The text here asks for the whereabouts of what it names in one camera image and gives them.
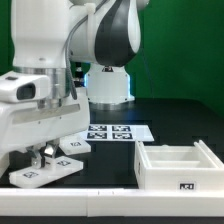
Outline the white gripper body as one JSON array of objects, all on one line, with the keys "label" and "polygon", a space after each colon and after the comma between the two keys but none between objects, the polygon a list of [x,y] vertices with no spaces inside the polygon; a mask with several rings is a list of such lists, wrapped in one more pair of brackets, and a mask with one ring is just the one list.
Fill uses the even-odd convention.
[{"label": "white gripper body", "polygon": [[36,102],[0,103],[0,153],[25,152],[27,147],[84,131],[89,122],[86,96],[68,97],[54,109],[39,109]]}]

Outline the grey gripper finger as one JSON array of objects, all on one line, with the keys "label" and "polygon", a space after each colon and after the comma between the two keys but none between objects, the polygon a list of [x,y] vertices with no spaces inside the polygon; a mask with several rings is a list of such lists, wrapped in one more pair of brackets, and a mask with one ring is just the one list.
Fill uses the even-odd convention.
[{"label": "grey gripper finger", "polygon": [[46,147],[44,149],[44,155],[48,156],[50,158],[54,158],[55,155],[56,155],[57,149],[59,147],[59,144],[60,144],[60,140],[59,139],[55,139],[55,140],[49,141],[46,144]]},{"label": "grey gripper finger", "polygon": [[40,146],[30,146],[27,147],[26,150],[31,157],[31,166],[33,168],[41,169],[45,166],[45,157]]}]

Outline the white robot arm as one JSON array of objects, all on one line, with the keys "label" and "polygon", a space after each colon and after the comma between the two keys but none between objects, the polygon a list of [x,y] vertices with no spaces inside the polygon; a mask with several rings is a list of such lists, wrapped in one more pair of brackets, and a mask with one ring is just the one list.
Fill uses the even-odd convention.
[{"label": "white robot arm", "polygon": [[13,68],[0,76],[0,167],[87,128],[88,98],[72,61],[122,67],[140,48],[138,12],[150,0],[12,0]]}]

